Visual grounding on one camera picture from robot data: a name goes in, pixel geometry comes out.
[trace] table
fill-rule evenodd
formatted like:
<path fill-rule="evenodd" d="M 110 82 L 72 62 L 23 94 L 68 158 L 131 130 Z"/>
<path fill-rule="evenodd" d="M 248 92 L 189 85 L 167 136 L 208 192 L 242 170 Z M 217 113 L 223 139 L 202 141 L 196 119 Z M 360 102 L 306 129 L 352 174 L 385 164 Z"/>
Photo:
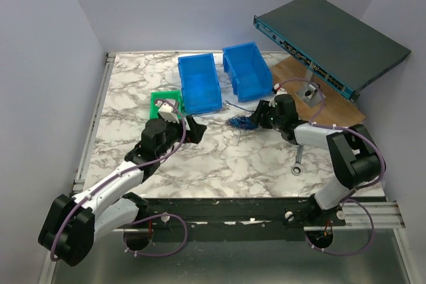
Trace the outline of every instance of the table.
<path fill-rule="evenodd" d="M 115 169 L 140 140 L 149 119 L 150 93 L 180 88 L 178 57 L 202 52 L 121 53 L 116 56 L 100 115 L 85 189 Z M 264 53 L 271 67 L 288 57 Z M 214 53 L 222 100 L 238 103 L 223 70 L 222 54 Z M 255 109 L 258 101 L 240 104 Z M 297 147 L 273 130 L 240 131 L 225 125 L 238 114 L 220 112 L 195 116 L 208 129 L 199 145 L 184 145 L 159 167 L 155 175 L 133 189 L 146 198 L 305 197 L 332 176 L 328 152 L 305 147 L 302 174 L 291 173 Z M 376 185 L 357 196 L 383 196 Z"/>

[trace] blue bin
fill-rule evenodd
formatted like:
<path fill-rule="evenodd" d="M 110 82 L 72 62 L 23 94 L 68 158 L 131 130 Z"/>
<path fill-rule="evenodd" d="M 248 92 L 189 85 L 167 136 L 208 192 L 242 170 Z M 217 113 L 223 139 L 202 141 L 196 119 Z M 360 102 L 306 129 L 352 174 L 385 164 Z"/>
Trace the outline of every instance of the blue bin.
<path fill-rule="evenodd" d="M 222 108 L 213 54 L 179 57 L 178 68 L 185 113 L 205 113 Z"/>
<path fill-rule="evenodd" d="M 267 96 L 272 92 L 272 74 L 255 43 L 223 48 L 228 73 L 238 102 Z"/>

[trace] green plastic basket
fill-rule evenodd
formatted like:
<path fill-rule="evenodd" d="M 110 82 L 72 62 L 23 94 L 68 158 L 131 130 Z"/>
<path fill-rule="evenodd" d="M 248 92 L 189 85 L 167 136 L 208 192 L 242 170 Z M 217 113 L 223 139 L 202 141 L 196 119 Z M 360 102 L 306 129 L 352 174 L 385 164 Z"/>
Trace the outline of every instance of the green plastic basket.
<path fill-rule="evenodd" d="M 151 109 L 149 112 L 150 119 L 158 118 L 158 107 L 154 103 L 156 99 L 174 99 L 179 102 L 179 107 L 178 107 L 179 111 L 181 113 L 184 112 L 184 103 L 182 101 L 182 95 L 180 94 L 179 90 L 152 92 L 151 93 Z"/>

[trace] wooden board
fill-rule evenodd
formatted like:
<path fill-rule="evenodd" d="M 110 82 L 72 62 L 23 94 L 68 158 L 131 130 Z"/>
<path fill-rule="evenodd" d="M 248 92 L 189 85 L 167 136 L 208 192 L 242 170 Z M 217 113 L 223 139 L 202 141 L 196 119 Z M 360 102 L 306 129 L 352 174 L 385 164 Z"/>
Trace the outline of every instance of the wooden board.
<path fill-rule="evenodd" d="M 273 66 L 271 72 L 274 76 L 274 83 L 277 83 L 291 78 L 305 78 L 306 67 L 295 58 L 288 57 Z M 320 85 L 321 91 L 325 94 L 325 108 L 315 119 L 318 124 L 353 126 L 365 120 L 365 115 L 357 109 L 354 103 L 347 101 L 322 79 L 315 76 L 314 82 Z M 301 81 L 294 81 L 286 83 L 284 88 L 293 96 L 299 117 L 303 120 L 309 120 L 320 108 L 320 103 L 310 108 L 297 96 L 297 91 L 303 85 Z"/>

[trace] white marble surface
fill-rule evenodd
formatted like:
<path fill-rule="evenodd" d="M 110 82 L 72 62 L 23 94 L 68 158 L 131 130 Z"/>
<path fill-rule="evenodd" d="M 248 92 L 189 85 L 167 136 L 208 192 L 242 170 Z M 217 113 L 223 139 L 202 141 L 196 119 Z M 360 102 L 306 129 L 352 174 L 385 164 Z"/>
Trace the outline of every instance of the white marble surface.
<path fill-rule="evenodd" d="M 178 57 L 196 53 L 117 55 L 85 188 L 122 162 L 139 141 L 149 119 L 150 93 L 179 89 Z M 269 66 L 286 57 L 285 53 L 264 54 Z M 237 103 L 223 70 L 221 53 L 214 53 L 214 58 L 222 100 Z M 257 101 L 241 105 L 254 109 Z M 203 141 L 199 145 L 183 145 L 133 192 L 148 198 L 309 196 L 330 179 L 333 170 L 328 152 L 305 147 L 303 173 L 294 176 L 291 167 L 296 146 L 282 140 L 273 130 L 242 132 L 226 126 L 225 120 L 236 114 L 237 110 L 224 107 L 220 112 L 195 116 L 197 122 L 208 127 Z M 358 195 L 382 196 L 383 190 L 375 186 Z"/>

